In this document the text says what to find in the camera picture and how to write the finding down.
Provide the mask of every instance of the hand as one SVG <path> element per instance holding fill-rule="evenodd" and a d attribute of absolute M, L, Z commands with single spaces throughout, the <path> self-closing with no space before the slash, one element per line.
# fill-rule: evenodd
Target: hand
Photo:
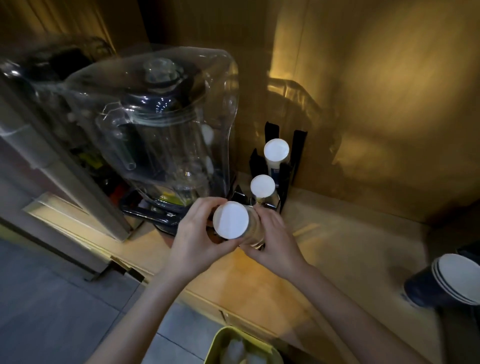
<path fill-rule="evenodd" d="M 215 244 L 207 236 L 207 218 L 212 208 L 227 200 L 221 197 L 199 198 L 179 224 L 173 241 L 167 271 L 188 282 L 205 272 L 215 261 L 231 253 L 242 242 L 233 239 Z"/>
<path fill-rule="evenodd" d="M 260 205 L 253 208 L 265 229 L 265 249 L 258 251 L 249 245 L 241 245 L 240 248 L 257 263 L 292 282 L 295 274 L 308 264 L 295 238 L 287 231 L 282 217 L 277 212 Z"/>

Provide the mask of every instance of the cup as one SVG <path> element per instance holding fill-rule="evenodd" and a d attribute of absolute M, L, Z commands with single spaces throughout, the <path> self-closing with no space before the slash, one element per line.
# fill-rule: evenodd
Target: cup
<path fill-rule="evenodd" d="M 264 206 L 277 209 L 280 197 L 275 189 L 275 181 L 266 174 L 260 174 L 250 182 L 254 200 Z"/>
<path fill-rule="evenodd" d="M 216 209 L 213 227 L 222 238 L 243 238 L 243 244 L 255 249 L 261 248 L 264 242 L 264 228 L 258 214 L 251 206 L 235 201 L 228 201 Z"/>
<path fill-rule="evenodd" d="M 479 305 L 480 266 L 464 256 L 445 254 L 406 280 L 402 296 L 419 307 Z"/>
<path fill-rule="evenodd" d="M 272 139 L 265 144 L 264 156 L 268 166 L 268 175 L 275 181 L 278 187 L 280 182 L 280 164 L 287 160 L 290 147 L 283 139 Z"/>

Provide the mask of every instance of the person's left hand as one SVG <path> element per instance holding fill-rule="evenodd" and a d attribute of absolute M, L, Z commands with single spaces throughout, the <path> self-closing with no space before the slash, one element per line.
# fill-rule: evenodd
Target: person's left hand
<path fill-rule="evenodd" d="M 240 245 L 241 238 L 215 244 L 207 235 L 205 228 L 212 208 L 225 202 L 227 199 L 221 197 L 204 197 L 190 207 L 173 241 L 167 263 L 169 273 L 190 281 Z"/>

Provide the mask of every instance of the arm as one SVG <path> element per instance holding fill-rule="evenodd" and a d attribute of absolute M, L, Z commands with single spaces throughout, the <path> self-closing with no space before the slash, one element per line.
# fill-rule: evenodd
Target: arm
<path fill-rule="evenodd" d="M 361 363 L 428 363 L 309 265 L 278 213 L 260 206 L 255 210 L 265 228 L 265 249 L 242 245 L 242 250 L 305 295 Z"/>
<path fill-rule="evenodd" d="M 141 363 L 170 305 L 187 284 L 212 263 L 233 252 L 240 240 L 214 244 L 207 236 L 206 220 L 213 207 L 227 200 L 199 198 L 179 224 L 168 262 L 145 292 L 100 344 L 88 364 Z"/>

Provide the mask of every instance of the forearm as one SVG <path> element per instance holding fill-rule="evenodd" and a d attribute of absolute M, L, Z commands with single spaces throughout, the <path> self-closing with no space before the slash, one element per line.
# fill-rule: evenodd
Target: forearm
<path fill-rule="evenodd" d="M 291 281 L 327 319 L 361 363 L 427 363 L 315 267 L 305 264 Z"/>
<path fill-rule="evenodd" d="M 163 316 L 187 283 L 166 270 L 158 273 L 87 363 L 141 363 Z"/>

